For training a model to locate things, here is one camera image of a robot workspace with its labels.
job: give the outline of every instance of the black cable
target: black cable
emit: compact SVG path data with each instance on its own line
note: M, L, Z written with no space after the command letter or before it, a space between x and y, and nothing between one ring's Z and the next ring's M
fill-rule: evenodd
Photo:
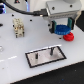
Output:
M2 2L7 6L9 7L10 9L16 11L16 12L19 12L19 13L22 13L22 14L26 14L26 15L34 15L34 16L40 16L38 12L26 12L26 11L22 11L22 10L19 10L13 6L11 6L10 4L8 4L5 0L2 0Z

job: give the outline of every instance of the red object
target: red object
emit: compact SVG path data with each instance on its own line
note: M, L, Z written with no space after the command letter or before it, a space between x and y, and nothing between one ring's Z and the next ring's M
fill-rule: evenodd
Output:
M70 32L69 34L64 35L63 38L66 41L73 41L74 40L74 35L73 35L73 33Z
M17 1L17 3L18 3L18 1Z

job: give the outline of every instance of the white object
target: white object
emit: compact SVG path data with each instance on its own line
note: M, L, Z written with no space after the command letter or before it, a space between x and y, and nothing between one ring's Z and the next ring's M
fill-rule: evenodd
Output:
M56 1L56 0L28 0L30 11L37 11L43 8L46 8L47 1ZM84 0L64 0L67 4L74 4L76 1L81 1L82 10L84 9Z
M14 14L14 18L23 20L26 31L24 38L17 39L13 30L12 20L14 18L11 15L0 15L0 20L4 24L0 28L0 45L4 48L4 51L0 52L0 84L13 83L84 61L84 32L76 25L72 31L75 36L74 41L67 42L59 39L62 36L50 34L48 24L42 17ZM56 21L58 24L67 25L66 18ZM60 48L67 59L31 69L25 53L53 45L62 45Z
M24 24L21 19L13 19L16 37L24 36Z

